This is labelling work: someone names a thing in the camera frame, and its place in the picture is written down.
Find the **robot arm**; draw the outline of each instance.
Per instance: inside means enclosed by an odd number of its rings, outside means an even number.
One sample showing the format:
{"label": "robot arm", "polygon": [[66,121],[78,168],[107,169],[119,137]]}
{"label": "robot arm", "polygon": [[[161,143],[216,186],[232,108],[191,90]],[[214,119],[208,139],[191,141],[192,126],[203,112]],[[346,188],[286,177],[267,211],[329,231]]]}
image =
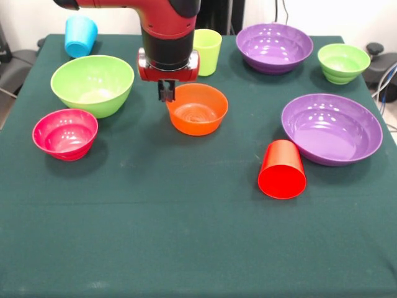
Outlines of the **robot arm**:
{"label": "robot arm", "polygon": [[130,7],[141,21],[143,48],[137,66],[141,79],[157,81],[159,99],[175,100],[175,81],[195,81],[199,54],[193,50],[201,0],[54,0],[67,9]]}

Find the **bowl rim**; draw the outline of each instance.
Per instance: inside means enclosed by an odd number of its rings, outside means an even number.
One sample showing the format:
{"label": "bowl rim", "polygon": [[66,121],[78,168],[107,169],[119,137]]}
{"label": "bowl rim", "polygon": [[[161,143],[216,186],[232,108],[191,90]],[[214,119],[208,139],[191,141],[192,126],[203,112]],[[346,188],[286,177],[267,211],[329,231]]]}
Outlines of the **bowl rim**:
{"label": "bowl rim", "polygon": [[[360,157],[358,157],[358,158],[350,158],[350,159],[348,159],[348,160],[341,160],[341,159],[337,159],[337,158],[326,158],[326,157],[323,157],[323,156],[318,155],[317,153],[312,152],[312,151],[310,151],[310,150],[307,150],[305,147],[303,147],[303,146],[297,144],[297,143],[294,141],[294,138],[290,135],[290,133],[288,132],[288,130],[287,130],[286,127],[285,127],[285,121],[283,121],[283,120],[284,120],[283,118],[284,118],[284,115],[285,115],[285,111],[288,109],[288,107],[290,106],[290,104],[292,104],[293,102],[299,101],[299,100],[302,99],[302,98],[305,98],[305,97],[308,97],[308,96],[313,96],[313,95],[315,95],[315,96],[332,96],[332,97],[338,97],[339,99],[342,99],[343,101],[351,102],[351,103],[353,103],[353,105],[355,105],[355,106],[359,107],[360,109],[362,109],[362,110],[368,112],[368,113],[372,116],[372,118],[375,120],[375,123],[376,123],[376,125],[377,125],[377,127],[378,127],[378,129],[379,129],[379,131],[380,131],[380,139],[379,139],[379,142],[378,142],[378,144],[376,145],[376,147],[375,147],[374,149],[370,150],[367,154],[362,155],[362,156],[360,156]],[[283,129],[284,129],[284,132],[287,134],[288,138],[289,138],[293,143],[295,143],[295,145],[296,145],[297,147],[301,148],[302,150],[306,151],[307,153],[309,153],[309,154],[311,154],[311,155],[313,155],[313,156],[316,156],[316,157],[318,157],[318,158],[321,158],[321,159],[324,160],[324,161],[328,161],[328,162],[331,162],[331,163],[332,163],[332,162],[335,162],[335,163],[355,163],[355,162],[364,160],[364,159],[368,158],[369,156],[373,155],[376,151],[378,151],[378,149],[381,147],[381,145],[382,145],[382,143],[383,143],[383,129],[382,129],[382,126],[380,125],[379,120],[375,117],[375,115],[374,115],[370,110],[368,110],[366,107],[364,107],[363,105],[359,104],[357,101],[354,101],[354,100],[352,100],[352,99],[350,99],[350,98],[347,98],[347,97],[344,97],[344,96],[341,96],[341,95],[337,95],[337,94],[331,94],[331,93],[309,93],[309,94],[305,94],[305,95],[302,95],[302,96],[298,96],[298,97],[292,99],[288,104],[285,105],[285,107],[284,107],[283,110],[282,110],[282,113],[281,113],[281,124],[282,124],[282,127],[283,127]]]}
{"label": "bowl rim", "polygon": [[[284,27],[284,28],[296,30],[297,32],[301,33],[303,36],[307,37],[307,39],[308,39],[308,41],[310,43],[310,50],[309,50],[308,54],[305,55],[303,58],[291,61],[290,63],[266,63],[266,62],[259,61],[259,60],[255,59],[255,58],[252,58],[249,55],[245,54],[243,52],[242,48],[240,47],[239,42],[238,42],[239,38],[241,37],[241,34],[243,34],[244,32],[246,32],[248,30],[251,30],[252,28],[263,26],[263,25]],[[238,50],[240,51],[241,54],[243,54],[244,57],[246,57],[246,58],[248,58],[248,59],[250,59],[252,61],[258,62],[260,64],[263,64],[263,65],[276,65],[276,66],[287,66],[287,65],[294,65],[294,64],[297,64],[297,63],[301,63],[302,61],[306,60],[313,53],[313,50],[314,50],[313,40],[311,39],[311,37],[308,34],[304,33],[304,31],[302,31],[302,30],[300,30],[300,29],[298,29],[296,27],[292,27],[290,25],[280,24],[280,23],[276,23],[276,22],[256,23],[256,24],[253,24],[253,25],[250,25],[250,26],[244,28],[236,36],[236,45],[237,45]]]}
{"label": "bowl rim", "polygon": [[[359,68],[359,69],[357,69],[357,70],[352,70],[352,71],[343,71],[343,70],[341,71],[341,70],[336,70],[336,69],[334,69],[334,68],[328,66],[327,64],[324,63],[324,61],[323,61],[322,59],[320,59],[320,54],[321,54],[323,51],[325,51],[327,48],[335,47],[335,46],[338,46],[338,47],[345,47],[345,48],[352,48],[352,49],[354,49],[354,50],[358,50],[359,52],[365,54],[367,63],[366,63],[365,66],[363,66],[362,68]],[[337,71],[337,72],[340,72],[340,73],[362,73],[362,72],[363,72],[364,70],[366,70],[366,69],[370,66],[370,64],[371,64],[371,58],[370,58],[370,56],[369,56],[368,53],[367,53],[366,51],[364,51],[362,48],[356,47],[355,45],[349,45],[348,43],[341,43],[341,42],[329,43],[329,44],[327,44],[327,45],[323,45],[323,46],[318,50],[318,52],[317,52],[317,59],[318,59],[318,61],[320,62],[321,65],[323,65],[323,66],[329,68],[330,70]]]}
{"label": "bowl rim", "polygon": [[[64,113],[64,112],[66,112],[66,111],[78,111],[78,112],[82,112],[83,114],[86,114],[86,115],[88,115],[89,117],[91,117],[91,118],[94,119],[95,131],[94,131],[94,133],[92,134],[91,138],[90,138],[85,144],[81,145],[79,148],[74,149],[74,150],[70,150],[70,151],[64,151],[64,152],[53,151],[53,150],[49,150],[49,149],[47,149],[47,148],[45,148],[45,147],[43,147],[43,146],[40,146],[40,145],[36,142],[36,139],[35,139],[35,132],[37,131],[38,125],[39,125],[40,123],[42,123],[45,119],[47,119],[49,116],[54,115],[54,114]],[[33,130],[32,130],[32,139],[33,139],[34,144],[35,144],[39,149],[43,150],[45,153],[54,154],[54,155],[65,154],[65,153],[66,153],[66,154],[69,154],[69,153],[77,152],[77,151],[81,150],[81,148],[83,148],[84,146],[86,146],[87,144],[90,144],[90,143],[96,138],[96,136],[97,136],[97,134],[98,134],[98,131],[99,131],[99,123],[98,123],[98,120],[97,120],[97,119],[95,118],[95,116],[92,115],[90,112],[85,111],[85,110],[82,110],[82,109],[61,109],[61,110],[56,110],[56,111],[53,111],[53,112],[51,112],[51,113],[48,113],[47,115],[44,115],[42,118],[40,118],[39,121],[37,121],[37,123],[35,124],[35,126],[33,127]]]}
{"label": "bowl rim", "polygon": [[226,103],[226,109],[225,109],[225,111],[222,113],[221,116],[218,116],[218,117],[217,117],[216,119],[214,119],[214,120],[211,120],[211,121],[202,121],[202,122],[195,122],[195,121],[190,121],[190,120],[183,119],[182,117],[179,117],[178,115],[175,115],[175,113],[171,113],[171,111],[169,110],[169,105],[172,104],[172,102],[167,102],[167,103],[166,103],[166,106],[167,106],[168,112],[169,112],[173,117],[176,117],[176,118],[178,118],[178,119],[180,119],[180,120],[182,120],[182,121],[184,121],[184,122],[186,122],[186,123],[195,124],[195,125],[202,125],[202,124],[215,123],[215,122],[217,122],[217,121],[223,119],[223,118],[225,117],[225,115],[228,113],[228,111],[229,111],[229,101],[228,101],[228,98],[227,98],[226,95],[225,95],[222,91],[220,91],[219,89],[217,89],[217,88],[215,88],[215,87],[213,87],[213,86],[211,86],[211,85],[204,84],[204,83],[187,83],[187,84],[182,84],[182,85],[179,85],[176,89],[178,89],[178,88],[183,88],[184,86],[187,86],[187,87],[189,87],[189,86],[205,86],[205,87],[208,88],[208,89],[214,90],[214,91],[217,92],[218,94],[221,94],[221,97],[224,99],[224,102]]}
{"label": "bowl rim", "polygon": [[[54,79],[55,79],[55,76],[56,76],[63,68],[67,67],[68,65],[70,65],[70,64],[72,64],[72,63],[75,63],[75,61],[79,61],[79,60],[83,60],[83,59],[96,59],[96,58],[111,58],[111,59],[113,59],[113,60],[121,61],[121,62],[122,62],[125,66],[127,66],[127,68],[131,71],[131,74],[132,74],[131,83],[130,83],[126,88],[123,88],[120,92],[115,93],[115,95],[114,95],[112,98],[110,98],[110,99],[104,99],[104,100],[101,100],[101,101],[95,101],[95,102],[86,103],[86,102],[79,102],[79,101],[74,101],[74,100],[65,99],[63,96],[60,96],[60,94],[54,89]],[[126,62],[125,60],[123,60],[123,59],[121,59],[121,58],[119,58],[119,57],[116,57],[116,56],[111,56],[111,55],[89,55],[89,56],[83,56],[83,57],[79,57],[79,58],[72,59],[72,60],[70,60],[70,61],[68,61],[68,62],[66,62],[66,63],[63,63],[61,66],[59,66],[59,67],[56,69],[56,71],[55,71],[55,72],[52,74],[52,76],[51,76],[50,86],[51,86],[51,90],[54,92],[54,94],[55,94],[56,96],[58,96],[62,101],[66,101],[66,102],[69,102],[69,103],[71,103],[71,104],[79,104],[80,106],[92,106],[92,105],[94,105],[94,104],[102,104],[102,103],[104,103],[104,102],[112,101],[112,100],[114,100],[116,97],[119,97],[119,96],[123,95],[125,92],[127,92],[127,91],[132,87],[132,84],[133,84],[134,80],[135,80],[135,72],[134,72],[134,69],[133,69],[132,66],[131,66],[128,62]]]}

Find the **bowl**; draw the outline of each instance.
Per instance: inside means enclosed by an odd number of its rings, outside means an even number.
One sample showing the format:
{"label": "bowl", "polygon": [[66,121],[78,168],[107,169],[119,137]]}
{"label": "bowl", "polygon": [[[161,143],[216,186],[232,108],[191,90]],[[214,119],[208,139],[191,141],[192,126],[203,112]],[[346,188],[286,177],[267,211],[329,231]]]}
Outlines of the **bowl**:
{"label": "bowl", "polygon": [[202,136],[214,132],[228,111],[226,96],[214,87],[200,83],[180,85],[175,101],[167,102],[170,120],[187,135]]}
{"label": "bowl", "polygon": [[281,75],[295,69],[313,52],[309,36],[278,23],[247,27],[239,32],[236,43],[244,60],[268,75]]}
{"label": "bowl", "polygon": [[79,109],[63,109],[41,118],[33,128],[34,144],[45,153],[63,161],[76,161],[92,147],[98,121]]}
{"label": "bowl", "polygon": [[348,84],[366,70],[371,63],[362,49],[344,43],[325,45],[317,54],[326,79],[333,84]]}
{"label": "bowl", "polygon": [[122,59],[84,56],[59,67],[51,78],[51,88],[66,106],[88,111],[99,119],[121,108],[134,77],[134,70]]}
{"label": "bowl", "polygon": [[282,126],[307,159],[325,166],[345,166],[374,154],[383,140],[377,118],[346,97],[307,94],[289,102]]}

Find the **pink bowl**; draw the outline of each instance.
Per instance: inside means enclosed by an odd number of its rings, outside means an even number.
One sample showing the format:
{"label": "pink bowl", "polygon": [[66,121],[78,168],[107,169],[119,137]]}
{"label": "pink bowl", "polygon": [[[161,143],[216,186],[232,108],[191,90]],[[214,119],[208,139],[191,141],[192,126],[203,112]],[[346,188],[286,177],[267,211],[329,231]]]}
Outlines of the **pink bowl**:
{"label": "pink bowl", "polygon": [[98,121],[79,109],[64,109],[41,118],[33,128],[34,144],[45,153],[64,161],[82,158],[98,133]]}

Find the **small green bowl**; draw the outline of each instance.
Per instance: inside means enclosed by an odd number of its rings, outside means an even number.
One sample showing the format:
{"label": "small green bowl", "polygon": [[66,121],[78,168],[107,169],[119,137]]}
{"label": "small green bowl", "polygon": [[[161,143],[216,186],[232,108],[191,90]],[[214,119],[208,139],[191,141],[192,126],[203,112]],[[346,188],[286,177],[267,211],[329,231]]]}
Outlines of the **small green bowl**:
{"label": "small green bowl", "polygon": [[122,59],[84,56],[59,67],[51,78],[51,88],[66,106],[85,110],[99,119],[121,108],[134,77],[133,68]]}
{"label": "small green bowl", "polygon": [[338,85],[353,81],[371,63],[369,55],[364,50],[344,43],[323,46],[318,51],[317,57],[326,79]]}

